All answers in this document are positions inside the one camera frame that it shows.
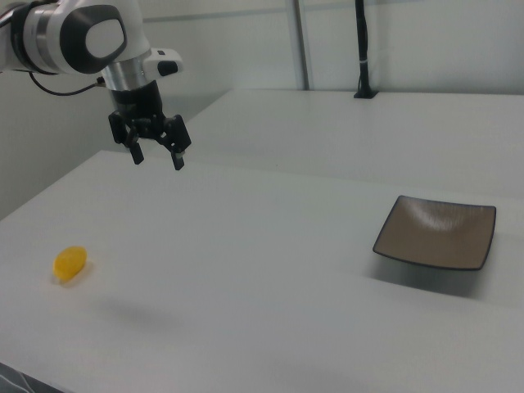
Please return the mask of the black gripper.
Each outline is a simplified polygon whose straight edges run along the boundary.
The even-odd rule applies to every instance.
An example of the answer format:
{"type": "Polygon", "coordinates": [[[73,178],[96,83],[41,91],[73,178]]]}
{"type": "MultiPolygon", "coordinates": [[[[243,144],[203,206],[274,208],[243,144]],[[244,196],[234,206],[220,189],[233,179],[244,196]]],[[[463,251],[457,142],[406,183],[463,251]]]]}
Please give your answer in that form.
{"type": "Polygon", "coordinates": [[[143,162],[144,156],[138,143],[140,138],[156,140],[171,155],[174,168],[184,167],[183,154],[192,144],[181,115],[165,118],[160,90],[156,81],[131,91],[111,91],[115,111],[108,116],[115,143],[126,147],[135,165],[143,162]],[[139,131],[134,120],[149,120],[145,129],[139,131]]]}

